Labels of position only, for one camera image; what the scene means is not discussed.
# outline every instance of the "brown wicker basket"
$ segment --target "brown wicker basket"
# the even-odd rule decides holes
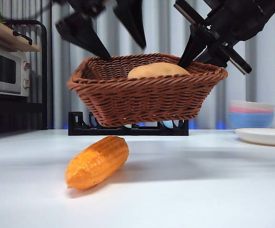
[[[217,66],[192,62],[191,75],[169,75],[128,79],[131,69],[155,62],[177,64],[169,54],[139,54],[104,61],[86,58],[67,86],[105,127],[165,120],[187,120],[197,116],[212,88],[227,77]]]

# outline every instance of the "black shelf rack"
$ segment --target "black shelf rack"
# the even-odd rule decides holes
[[[28,103],[25,97],[0,95],[0,114],[41,114],[38,129],[47,130],[47,29],[38,20],[6,20],[4,22],[9,27],[13,25],[39,25],[41,27],[42,103]]]

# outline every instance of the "toaster oven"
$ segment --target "toaster oven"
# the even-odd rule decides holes
[[[30,63],[22,51],[0,48],[0,94],[28,96]]]

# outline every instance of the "white table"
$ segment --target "white table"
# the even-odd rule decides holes
[[[0,228],[275,228],[275,147],[234,131],[126,136],[130,155],[90,190],[65,169],[103,136],[0,137]]]

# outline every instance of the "bread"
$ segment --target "bread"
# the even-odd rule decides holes
[[[158,77],[161,75],[190,75],[190,73],[172,63],[151,63],[132,69],[128,78]]]

